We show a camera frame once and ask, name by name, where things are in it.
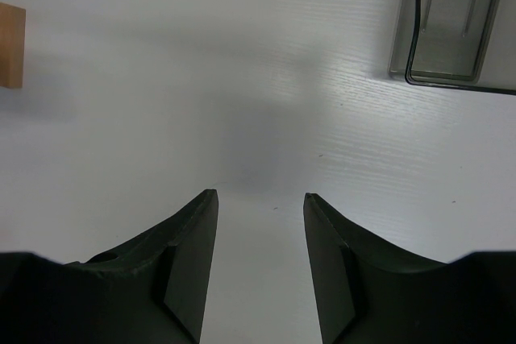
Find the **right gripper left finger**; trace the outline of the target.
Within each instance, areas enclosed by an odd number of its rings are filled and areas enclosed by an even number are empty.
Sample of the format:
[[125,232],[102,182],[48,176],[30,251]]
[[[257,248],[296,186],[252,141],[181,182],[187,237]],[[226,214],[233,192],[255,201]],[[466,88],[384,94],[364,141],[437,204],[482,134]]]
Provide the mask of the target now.
[[218,221],[218,194],[80,263],[1,256],[4,343],[197,343]]

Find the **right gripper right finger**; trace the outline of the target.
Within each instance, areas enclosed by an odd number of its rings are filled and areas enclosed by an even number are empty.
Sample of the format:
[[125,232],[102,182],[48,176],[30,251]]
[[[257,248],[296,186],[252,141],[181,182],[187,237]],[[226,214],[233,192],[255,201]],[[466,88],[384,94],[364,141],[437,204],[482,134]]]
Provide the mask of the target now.
[[303,215],[325,343],[514,342],[514,252],[441,263],[366,230],[315,193]]

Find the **smoky transparent plastic bin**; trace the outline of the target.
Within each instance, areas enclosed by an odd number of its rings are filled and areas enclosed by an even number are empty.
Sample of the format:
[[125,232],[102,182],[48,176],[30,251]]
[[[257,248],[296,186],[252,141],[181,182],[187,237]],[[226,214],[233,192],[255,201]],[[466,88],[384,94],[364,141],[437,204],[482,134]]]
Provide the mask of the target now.
[[513,95],[515,82],[482,79],[501,0],[401,0],[389,75],[409,85]]

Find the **long wood block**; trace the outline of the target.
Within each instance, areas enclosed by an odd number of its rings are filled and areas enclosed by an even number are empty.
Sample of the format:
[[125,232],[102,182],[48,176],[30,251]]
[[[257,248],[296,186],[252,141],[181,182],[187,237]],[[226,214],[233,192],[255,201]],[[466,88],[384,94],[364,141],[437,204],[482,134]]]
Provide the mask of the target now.
[[26,10],[1,3],[1,87],[21,89]]

